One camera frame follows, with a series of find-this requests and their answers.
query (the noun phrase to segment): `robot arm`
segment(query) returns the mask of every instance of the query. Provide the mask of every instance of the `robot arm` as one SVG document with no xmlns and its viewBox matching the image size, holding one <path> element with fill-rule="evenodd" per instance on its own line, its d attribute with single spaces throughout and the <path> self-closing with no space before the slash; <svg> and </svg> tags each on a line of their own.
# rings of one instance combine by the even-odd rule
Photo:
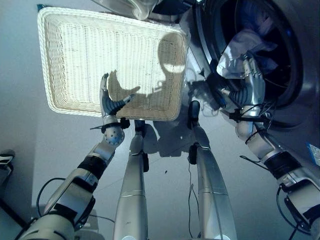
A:
<svg viewBox="0 0 320 240">
<path fill-rule="evenodd" d="M 320 239 L 320 180 L 269 135 L 261 123 L 261 104 L 265 82 L 252 56 L 243 56 L 245 86 L 238 92 L 222 89 L 238 105 L 243 106 L 232 118 L 237 120 L 236 134 L 260 159 L 287 194 L 285 203 L 295 221 Z"/>
<path fill-rule="evenodd" d="M 44 214 L 22 234 L 21 240 L 73 240 L 74 232 L 87 221 L 95 204 L 93 192 L 104 170 L 123 142 L 125 134 L 116 113 L 132 95 L 112 101 L 107 90 L 108 74 L 100 83 L 103 139 L 73 170 L 49 199 Z"/>
</svg>

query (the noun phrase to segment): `gray floor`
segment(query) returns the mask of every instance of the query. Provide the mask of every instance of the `gray floor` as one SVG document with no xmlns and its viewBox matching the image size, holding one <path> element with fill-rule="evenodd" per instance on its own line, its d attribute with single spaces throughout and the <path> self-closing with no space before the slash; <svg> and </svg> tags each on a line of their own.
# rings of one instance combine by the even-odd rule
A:
<svg viewBox="0 0 320 240">
<path fill-rule="evenodd" d="M 49 109 L 40 59 L 37 6 L 35 0 L 0 3 L 0 149 L 13 149 L 14 173 L 1 187 L 1 197 L 25 220 L 35 216 L 38 191 L 48 179 L 65 177 L 101 140 L 101 124 L 96 117 L 58 114 Z M 42 1 L 42 4 L 102 11 L 90 0 Z M 188 72 L 188 81 L 195 80 Z M 145 149 L 150 170 L 144 176 L 149 238 L 188 238 L 188 149 L 193 143 L 186 127 L 188 96 L 181 114 L 173 122 L 147 122 Z M 236 137 L 234 127 L 218 115 L 212 116 L 202 103 L 200 124 L 205 129 L 212 152 L 224 177 L 240 240 L 288 239 L 292 229 L 281 218 L 276 206 L 276 180 L 265 170 L 239 158 L 255 159 Z M 114 219 L 133 127 L 125 130 L 126 139 L 94 193 L 97 215 Z M 197 188 L 197 169 L 191 166 L 192 182 Z M 43 192 L 44 205 L 59 182 Z M 77 235 L 80 239 L 108 240 L 113 224 L 89 218 L 90 226 Z M 191 231 L 199 233 L 197 205 L 191 199 Z M 296 233 L 295 240 L 308 237 Z"/>
</svg>

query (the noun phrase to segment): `sticker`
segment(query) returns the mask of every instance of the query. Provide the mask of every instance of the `sticker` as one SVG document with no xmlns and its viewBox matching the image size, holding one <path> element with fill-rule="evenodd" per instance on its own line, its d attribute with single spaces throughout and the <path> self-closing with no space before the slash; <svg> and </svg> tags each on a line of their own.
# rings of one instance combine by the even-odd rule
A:
<svg viewBox="0 0 320 240">
<path fill-rule="evenodd" d="M 312 144 L 308 143 L 307 147 L 310 151 L 311 157 L 314 161 L 315 164 L 320 166 L 320 149 L 317 148 L 316 146 L 313 146 Z"/>
</svg>

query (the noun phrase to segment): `white wicker basket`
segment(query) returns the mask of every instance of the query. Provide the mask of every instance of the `white wicker basket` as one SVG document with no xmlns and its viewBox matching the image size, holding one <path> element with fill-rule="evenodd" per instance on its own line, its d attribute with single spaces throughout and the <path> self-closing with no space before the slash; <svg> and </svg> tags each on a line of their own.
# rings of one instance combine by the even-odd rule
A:
<svg viewBox="0 0 320 240">
<path fill-rule="evenodd" d="M 45 7 L 38 14 L 38 32 L 45 92 L 53 111 L 100 117 L 100 80 L 109 73 L 113 100 L 136 93 L 117 117 L 170 121 L 178 116 L 188 48 L 180 29 Z"/>
</svg>

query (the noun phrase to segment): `washing machine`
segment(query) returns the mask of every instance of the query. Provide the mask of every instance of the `washing machine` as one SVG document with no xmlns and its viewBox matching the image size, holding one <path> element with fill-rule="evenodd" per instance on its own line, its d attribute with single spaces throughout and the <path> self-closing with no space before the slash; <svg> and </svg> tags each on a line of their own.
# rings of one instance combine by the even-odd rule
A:
<svg viewBox="0 0 320 240">
<path fill-rule="evenodd" d="M 190 48 L 207 77 L 214 85 L 219 76 L 217 64 L 226 46 L 241 29 L 240 6 L 253 0 L 166 1 L 159 9 L 180 14 L 192 4 L 180 25 L 190 30 Z M 179 2 L 180 7 L 168 2 Z M 318 0 L 255 0 L 255 4 L 273 20 L 274 28 L 264 36 L 277 44 L 264 52 L 278 67 L 264 75 L 265 99 L 277 99 L 270 134 L 304 159 L 313 160 L 310 145 L 320 147 L 319 117 L 319 43 L 320 14 Z M 239 89 L 239 79 L 224 79 L 229 88 Z"/>
</svg>

